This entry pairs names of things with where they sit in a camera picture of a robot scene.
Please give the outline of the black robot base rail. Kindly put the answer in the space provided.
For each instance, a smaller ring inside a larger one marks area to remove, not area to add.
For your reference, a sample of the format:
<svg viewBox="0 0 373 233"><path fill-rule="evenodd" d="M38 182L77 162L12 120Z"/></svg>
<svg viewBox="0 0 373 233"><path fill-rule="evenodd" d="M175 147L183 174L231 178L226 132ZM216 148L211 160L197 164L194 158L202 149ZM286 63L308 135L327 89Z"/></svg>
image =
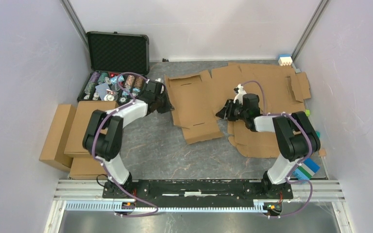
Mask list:
<svg viewBox="0 0 373 233"><path fill-rule="evenodd" d="M260 180L137 180L124 193L112 181L103 186L105 199L122 199L125 206L164 208L252 207L254 200L291 200L290 184L267 189Z"/></svg>

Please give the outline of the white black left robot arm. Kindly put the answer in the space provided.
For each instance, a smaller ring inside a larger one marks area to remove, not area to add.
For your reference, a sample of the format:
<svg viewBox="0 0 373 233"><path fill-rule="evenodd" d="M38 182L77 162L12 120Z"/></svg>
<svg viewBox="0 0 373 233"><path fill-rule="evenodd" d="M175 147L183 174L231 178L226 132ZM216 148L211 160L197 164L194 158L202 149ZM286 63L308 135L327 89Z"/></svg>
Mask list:
<svg viewBox="0 0 373 233"><path fill-rule="evenodd" d="M92 113L82 145L101 164L120 197L129 197L134 188L132 175L120 156L124 128L153 112L162 114L172 110L166 86L157 79L147 80L140 93L127 104Z"/></svg>

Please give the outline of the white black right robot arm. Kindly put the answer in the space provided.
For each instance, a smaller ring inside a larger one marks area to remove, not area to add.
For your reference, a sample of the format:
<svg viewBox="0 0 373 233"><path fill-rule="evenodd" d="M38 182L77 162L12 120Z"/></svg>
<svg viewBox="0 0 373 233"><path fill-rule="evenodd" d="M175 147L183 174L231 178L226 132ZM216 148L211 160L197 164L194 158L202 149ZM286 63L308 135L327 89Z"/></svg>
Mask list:
<svg viewBox="0 0 373 233"><path fill-rule="evenodd" d="M241 120L256 133L274 133L279 155L261 180L260 193L274 198L288 183L292 172L303 160L321 147L320 140L305 112L262 114L257 94L228 99L215 114L228 121Z"/></svg>

